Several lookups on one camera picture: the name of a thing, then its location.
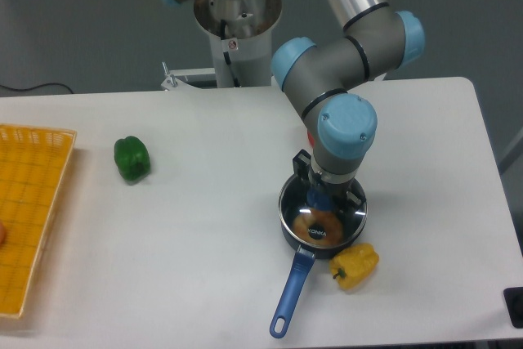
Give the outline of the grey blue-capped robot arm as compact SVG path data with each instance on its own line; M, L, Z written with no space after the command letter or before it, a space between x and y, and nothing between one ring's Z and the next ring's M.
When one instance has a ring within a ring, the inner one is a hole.
M422 55L419 19L393 11L387 0L328 0L341 38L323 47L294 38L273 50L281 0L164 1L193 2L218 87L278 84L314 142L312 156L294 164L309 185L307 203L324 211L342 207L377 128L373 107L350 90Z

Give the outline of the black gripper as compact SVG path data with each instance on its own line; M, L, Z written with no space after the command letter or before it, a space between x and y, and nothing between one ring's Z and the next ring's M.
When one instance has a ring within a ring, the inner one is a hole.
M301 149L292 159L293 174L303 182L310 182L310 206L339 206L342 210L364 211L366 197L362 189L351 190L357 171L338 175L311 165L311 155Z

